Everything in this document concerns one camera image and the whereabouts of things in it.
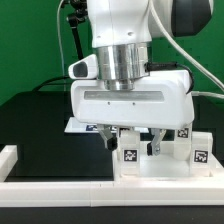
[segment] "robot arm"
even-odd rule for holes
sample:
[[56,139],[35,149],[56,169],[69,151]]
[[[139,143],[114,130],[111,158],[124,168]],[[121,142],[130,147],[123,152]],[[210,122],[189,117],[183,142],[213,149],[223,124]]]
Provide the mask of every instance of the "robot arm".
[[[195,35],[207,24],[213,11],[213,0],[151,1],[164,26],[175,36]],[[186,94],[189,75],[186,71],[165,71],[149,76],[145,70],[146,63],[151,61],[152,38],[161,36],[149,0],[87,0],[87,9],[95,55],[81,63],[91,64],[89,74],[95,60],[97,69],[91,77],[97,80],[73,84],[74,115],[80,122],[101,127],[152,128],[157,133],[155,151],[164,133],[161,130],[182,129],[194,119],[191,94]],[[72,78],[76,66],[79,63],[69,68]],[[103,128],[100,132],[105,142],[111,140],[112,135],[107,138]]]

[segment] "white plastic housing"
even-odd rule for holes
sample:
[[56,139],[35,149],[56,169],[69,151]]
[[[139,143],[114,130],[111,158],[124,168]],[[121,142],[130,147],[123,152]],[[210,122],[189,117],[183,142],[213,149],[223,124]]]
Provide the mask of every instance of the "white plastic housing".
[[[88,68],[88,75],[85,78],[78,77],[78,76],[76,76],[76,74],[74,74],[74,67],[81,62],[86,63],[87,68]],[[98,61],[97,61],[96,55],[91,54],[90,56],[70,65],[68,68],[68,74],[71,79],[95,79],[99,74]]]
[[73,113],[84,123],[182,129],[194,119],[189,86],[184,70],[151,72],[129,92],[109,92],[103,81],[76,81],[71,87]]
[[87,0],[93,48],[150,42],[148,0]]

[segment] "green wall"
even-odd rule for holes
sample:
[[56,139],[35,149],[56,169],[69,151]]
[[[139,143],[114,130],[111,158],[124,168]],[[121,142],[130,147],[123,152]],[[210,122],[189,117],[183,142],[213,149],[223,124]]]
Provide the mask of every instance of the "green wall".
[[[30,91],[46,79],[61,76],[60,55],[56,31],[56,11],[59,0],[0,1],[0,104],[16,93]],[[196,37],[177,41],[193,57],[224,81],[224,1],[215,0],[212,21]],[[65,67],[77,60],[66,15],[62,10],[61,26]],[[85,56],[91,54],[91,31],[81,24],[80,35]],[[178,61],[189,65],[163,38],[153,43],[154,61]],[[218,89],[200,72],[189,65],[196,76],[195,90]],[[55,90],[59,87],[46,87]]]

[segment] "black tabletop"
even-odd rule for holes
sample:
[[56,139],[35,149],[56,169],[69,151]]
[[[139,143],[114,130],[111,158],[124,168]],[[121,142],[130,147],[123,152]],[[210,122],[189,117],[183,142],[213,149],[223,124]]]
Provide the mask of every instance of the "black tabletop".
[[[224,160],[224,110],[194,98],[193,129],[211,131],[213,153]],[[0,150],[18,145],[14,181],[113,180],[111,152],[99,134],[65,134],[70,95],[24,92],[0,107]],[[0,223],[223,223],[224,207],[0,208]]]

